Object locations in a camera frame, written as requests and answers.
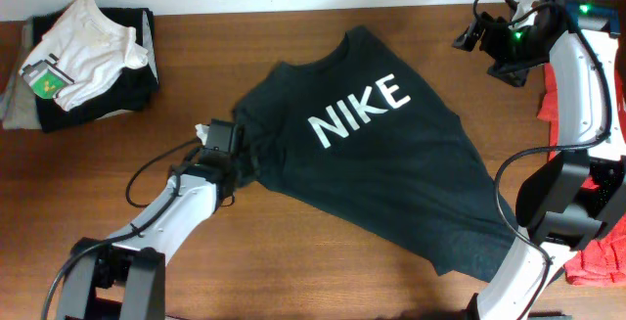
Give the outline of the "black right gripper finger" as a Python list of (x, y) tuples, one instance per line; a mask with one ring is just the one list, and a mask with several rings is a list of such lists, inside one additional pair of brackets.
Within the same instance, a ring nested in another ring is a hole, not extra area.
[(482, 38), (484, 26), (474, 20), (464, 32), (462, 32), (453, 42), (452, 46), (462, 51), (472, 51), (476, 43)]
[(495, 62), (487, 73), (512, 87), (523, 87), (527, 80), (530, 65), (526, 62), (504, 63)]

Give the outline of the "dark green Nike t-shirt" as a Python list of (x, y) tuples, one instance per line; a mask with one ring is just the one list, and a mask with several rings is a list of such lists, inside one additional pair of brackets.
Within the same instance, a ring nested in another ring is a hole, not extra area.
[(515, 219), (460, 118), (363, 26), (317, 62), (277, 65), (234, 106), (239, 170), (427, 259), (492, 280)]

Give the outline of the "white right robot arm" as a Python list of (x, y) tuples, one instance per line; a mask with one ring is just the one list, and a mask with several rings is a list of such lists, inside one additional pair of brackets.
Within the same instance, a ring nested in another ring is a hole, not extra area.
[(520, 87), (553, 69), (559, 134), (549, 161), (521, 185), (514, 242), (488, 286), (465, 310), (472, 320), (528, 319), (559, 270), (608, 235), (625, 213), (625, 97), (615, 82), (615, 9), (590, 0), (510, 0), (511, 15), (475, 12), (455, 40), (494, 61), (490, 75)]

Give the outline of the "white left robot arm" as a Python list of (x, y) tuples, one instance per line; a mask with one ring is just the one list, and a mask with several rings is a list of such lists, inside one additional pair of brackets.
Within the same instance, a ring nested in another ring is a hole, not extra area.
[(232, 197), (235, 134), (211, 134), (170, 169), (163, 191), (130, 223), (104, 240), (72, 248), (44, 300), (59, 319), (162, 319), (165, 268), (190, 234)]

